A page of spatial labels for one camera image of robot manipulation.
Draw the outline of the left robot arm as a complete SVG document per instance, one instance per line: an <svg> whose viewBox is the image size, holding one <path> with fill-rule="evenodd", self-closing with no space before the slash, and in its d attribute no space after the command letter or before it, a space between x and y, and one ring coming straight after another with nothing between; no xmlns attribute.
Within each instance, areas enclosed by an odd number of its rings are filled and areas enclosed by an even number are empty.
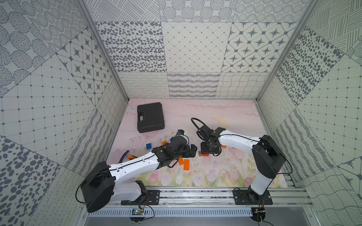
<svg viewBox="0 0 362 226"><path fill-rule="evenodd" d="M194 158L197 147L183 135L176 135L170 143L153 148L144 156L125 163L98 163L79 185L88 213L96 212L110 202L146 201L148 191L140 181L129 182L139 175L163 167L172 168L180 158Z"/></svg>

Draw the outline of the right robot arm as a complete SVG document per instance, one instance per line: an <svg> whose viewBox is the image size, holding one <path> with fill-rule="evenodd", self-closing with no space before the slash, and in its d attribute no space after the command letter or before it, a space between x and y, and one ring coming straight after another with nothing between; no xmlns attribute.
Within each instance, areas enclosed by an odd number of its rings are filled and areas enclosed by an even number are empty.
<svg viewBox="0 0 362 226"><path fill-rule="evenodd" d="M285 155L268 135L250 137L220 127L216 130L198 129L197 135L202 140L201 149L205 153L218 156L221 147L226 146L253 156L258 172L248 188L250 196L262 197L286 162Z"/></svg>

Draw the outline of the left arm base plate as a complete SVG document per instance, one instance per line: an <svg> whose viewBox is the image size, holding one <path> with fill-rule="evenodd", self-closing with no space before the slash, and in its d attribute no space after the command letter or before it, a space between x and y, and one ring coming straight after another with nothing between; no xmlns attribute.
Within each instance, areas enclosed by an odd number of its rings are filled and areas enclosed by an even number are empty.
<svg viewBox="0 0 362 226"><path fill-rule="evenodd" d="M121 201L121 205L158 205L160 190L148 190L147 194L142 193L135 201Z"/></svg>

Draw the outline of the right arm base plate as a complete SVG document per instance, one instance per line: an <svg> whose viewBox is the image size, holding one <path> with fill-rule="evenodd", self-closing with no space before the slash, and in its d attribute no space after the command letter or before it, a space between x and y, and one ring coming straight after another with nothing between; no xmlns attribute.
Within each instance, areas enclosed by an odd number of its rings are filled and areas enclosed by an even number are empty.
<svg viewBox="0 0 362 226"><path fill-rule="evenodd" d="M262 195L258 195L252 189L242 190L235 188L232 191L233 198L236 205L272 205L273 201L268 190Z"/></svg>

